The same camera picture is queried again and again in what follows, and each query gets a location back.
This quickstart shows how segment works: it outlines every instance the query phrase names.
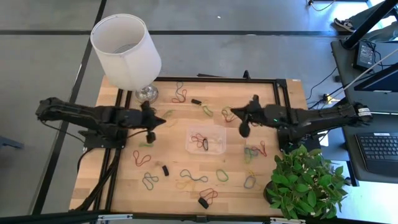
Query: potted plant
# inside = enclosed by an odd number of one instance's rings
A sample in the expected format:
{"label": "potted plant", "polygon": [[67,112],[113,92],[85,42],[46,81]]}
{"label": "potted plant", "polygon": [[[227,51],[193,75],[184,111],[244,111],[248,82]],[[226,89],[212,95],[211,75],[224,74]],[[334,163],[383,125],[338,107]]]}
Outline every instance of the potted plant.
{"label": "potted plant", "polygon": [[298,215],[333,218],[336,204],[341,212],[345,192],[343,167],[333,169],[331,161],[324,159],[320,149],[307,152],[304,146],[284,154],[283,160],[275,156],[277,164],[271,180],[264,189],[264,197],[271,208],[281,209],[287,219]]}

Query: table lamp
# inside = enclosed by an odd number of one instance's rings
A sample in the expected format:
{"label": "table lamp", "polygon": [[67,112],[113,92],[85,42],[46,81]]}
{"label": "table lamp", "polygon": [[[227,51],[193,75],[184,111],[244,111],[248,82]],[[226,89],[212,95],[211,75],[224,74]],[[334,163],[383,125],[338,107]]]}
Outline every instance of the table lamp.
{"label": "table lamp", "polygon": [[91,31],[91,43],[110,84],[135,90],[141,103],[157,99],[158,91],[151,83],[162,61],[144,21],[129,14],[106,17]]}

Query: wooden table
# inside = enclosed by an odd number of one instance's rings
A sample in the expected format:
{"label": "wooden table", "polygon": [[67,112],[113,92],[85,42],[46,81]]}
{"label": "wooden table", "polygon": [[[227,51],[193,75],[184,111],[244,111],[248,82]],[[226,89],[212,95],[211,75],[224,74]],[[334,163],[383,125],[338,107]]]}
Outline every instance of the wooden table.
{"label": "wooden table", "polygon": [[[206,83],[185,82],[182,89],[188,90],[185,103],[171,103],[175,97],[176,82],[154,82],[159,89],[159,98],[152,105],[157,116],[168,110],[175,110],[167,123],[155,129],[154,147],[139,147],[145,142],[145,134],[129,139],[123,149],[119,163],[111,211],[128,213],[163,213],[163,214],[207,214],[207,215],[247,215],[247,216],[281,216],[278,209],[269,208],[262,196],[265,185],[270,181],[275,169],[274,156],[281,153],[277,143],[276,130],[267,127],[252,127],[247,139],[238,132],[240,120],[226,123],[221,115],[225,106],[242,107],[248,104],[254,94],[260,96],[260,104],[274,104],[272,85],[263,83]],[[290,104],[293,108],[307,108],[300,80],[287,80]],[[113,106],[118,89],[111,86],[104,78],[96,105]],[[283,92],[279,95],[283,102]],[[214,112],[207,116],[200,106],[192,104],[191,99],[201,100]],[[124,105],[125,94],[121,105]],[[134,97],[131,108],[138,108]],[[219,125],[226,129],[226,152],[219,156],[190,154],[185,150],[186,131],[195,125]],[[266,144],[267,157],[261,154],[250,164],[244,163],[244,146]],[[133,151],[140,152],[140,158],[151,155],[152,159],[137,167]],[[70,208],[79,206],[98,182],[104,149],[95,149],[82,160],[73,191]],[[166,165],[170,172],[165,177],[161,165]],[[177,182],[188,180],[180,177],[180,172],[188,169],[192,176],[206,175],[208,182],[195,182],[184,189],[176,187]],[[216,170],[223,169],[229,181],[220,182]],[[252,170],[256,175],[256,184],[252,189],[243,187],[244,181]],[[146,172],[159,177],[153,190],[147,190],[142,183]],[[218,197],[208,209],[199,203],[199,192],[213,188]],[[100,208],[104,207],[107,186],[103,191]]]}

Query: white cable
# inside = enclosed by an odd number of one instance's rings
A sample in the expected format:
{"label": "white cable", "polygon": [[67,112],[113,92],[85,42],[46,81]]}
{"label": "white cable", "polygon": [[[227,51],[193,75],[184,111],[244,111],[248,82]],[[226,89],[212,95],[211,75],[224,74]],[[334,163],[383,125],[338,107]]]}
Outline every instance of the white cable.
{"label": "white cable", "polygon": [[328,100],[322,107],[325,107],[334,97],[340,95],[340,93],[344,92],[348,87],[350,87],[354,82],[356,82],[357,80],[359,80],[363,75],[367,74],[368,71],[372,70],[373,67],[375,67],[376,65],[378,65],[379,63],[381,63],[382,61],[384,61],[385,59],[387,59],[388,57],[390,57],[393,53],[397,52],[398,49],[396,49],[395,51],[389,53],[387,56],[385,56],[384,58],[382,58],[380,61],[376,62],[374,65],[370,66],[370,68],[368,68],[365,72],[363,72],[362,74],[360,74],[358,77],[356,77],[352,82],[350,82],[348,85],[346,85],[340,92],[338,92],[335,96],[331,97],[330,100]]}
{"label": "white cable", "polygon": [[313,3],[311,4],[311,6],[314,8],[314,10],[320,12],[320,11],[323,11],[323,10],[329,8],[329,6],[331,6],[333,3],[335,3],[335,1],[336,1],[336,0],[333,0],[327,7],[324,7],[323,9],[317,9],[317,8],[315,8],[315,7],[313,6]]}

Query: keyboard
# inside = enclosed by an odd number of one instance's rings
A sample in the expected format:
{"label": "keyboard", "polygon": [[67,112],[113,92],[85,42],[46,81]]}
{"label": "keyboard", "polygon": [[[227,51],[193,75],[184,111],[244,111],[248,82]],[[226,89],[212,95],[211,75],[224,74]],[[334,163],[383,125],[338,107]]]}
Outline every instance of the keyboard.
{"label": "keyboard", "polygon": [[398,133],[361,133],[355,137],[367,171],[398,176]]}

